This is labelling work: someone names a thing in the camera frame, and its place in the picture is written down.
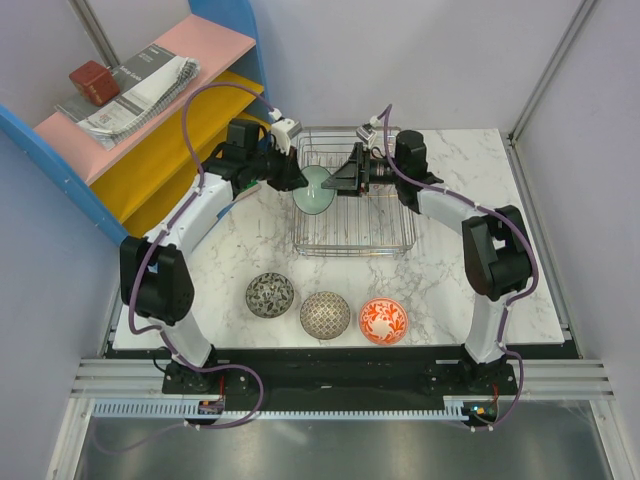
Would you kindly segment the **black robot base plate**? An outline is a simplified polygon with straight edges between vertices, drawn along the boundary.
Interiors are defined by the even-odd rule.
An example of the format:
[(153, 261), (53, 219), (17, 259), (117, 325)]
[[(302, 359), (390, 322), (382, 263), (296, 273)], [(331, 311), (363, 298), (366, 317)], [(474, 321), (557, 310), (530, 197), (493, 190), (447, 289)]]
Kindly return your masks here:
[(223, 394), (234, 406), (438, 407), (446, 396), (493, 399), (516, 393), (513, 367), (501, 358), (475, 365), (461, 346), (218, 349), (202, 374), (170, 362), (165, 394)]

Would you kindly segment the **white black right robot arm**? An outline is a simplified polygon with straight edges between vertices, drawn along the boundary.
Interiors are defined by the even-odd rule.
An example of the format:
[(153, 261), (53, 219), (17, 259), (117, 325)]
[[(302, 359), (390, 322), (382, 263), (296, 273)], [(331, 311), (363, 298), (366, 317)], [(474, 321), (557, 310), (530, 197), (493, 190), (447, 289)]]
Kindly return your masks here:
[(447, 187), (429, 171), (424, 136), (402, 130), (394, 149), (383, 142), (376, 154), (377, 133), (366, 124), (348, 160), (322, 183), (325, 190), (359, 196), (372, 184), (394, 185), (399, 201), (416, 214), (447, 226), (462, 239), (464, 270), (475, 292), (471, 329), (464, 343), (469, 362), (458, 368), (467, 392), (483, 392), (494, 381), (490, 365), (507, 354), (503, 337), (511, 305), (537, 287), (539, 271), (520, 210), (507, 205), (484, 207)]

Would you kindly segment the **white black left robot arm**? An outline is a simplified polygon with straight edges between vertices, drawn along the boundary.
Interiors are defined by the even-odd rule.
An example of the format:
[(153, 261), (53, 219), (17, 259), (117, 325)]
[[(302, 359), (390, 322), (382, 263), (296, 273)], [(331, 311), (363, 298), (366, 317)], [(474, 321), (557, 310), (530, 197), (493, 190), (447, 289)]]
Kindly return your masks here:
[(120, 245), (120, 291), (131, 333), (158, 333), (173, 359), (187, 367), (185, 382), (198, 393), (215, 389), (220, 371), (208, 362), (213, 347), (192, 312), (195, 288), (186, 259), (252, 184), (264, 181), (284, 192), (307, 186), (292, 144), (301, 129), (289, 118), (268, 130), (232, 120), (226, 140), (199, 164), (191, 187), (165, 219)]

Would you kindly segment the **black white floral bowl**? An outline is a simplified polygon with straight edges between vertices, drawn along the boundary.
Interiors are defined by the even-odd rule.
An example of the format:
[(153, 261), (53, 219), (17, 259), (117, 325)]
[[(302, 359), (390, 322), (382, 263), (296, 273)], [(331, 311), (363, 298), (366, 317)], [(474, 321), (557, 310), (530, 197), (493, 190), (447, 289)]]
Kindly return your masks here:
[(245, 302), (250, 312), (267, 319), (286, 313), (294, 297), (295, 290), (290, 280), (276, 272), (258, 275), (245, 291)]

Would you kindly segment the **pale green ceramic bowl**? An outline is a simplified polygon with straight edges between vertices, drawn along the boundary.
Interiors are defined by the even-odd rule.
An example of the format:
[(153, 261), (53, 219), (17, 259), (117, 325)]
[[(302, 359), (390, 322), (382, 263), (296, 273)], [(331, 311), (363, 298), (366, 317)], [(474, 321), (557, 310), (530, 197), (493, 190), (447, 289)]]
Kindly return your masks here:
[(335, 198), (336, 192), (333, 189), (322, 186), (331, 174), (320, 165), (309, 165), (301, 173), (308, 185), (293, 191), (294, 204), (306, 215), (318, 215), (327, 210)]

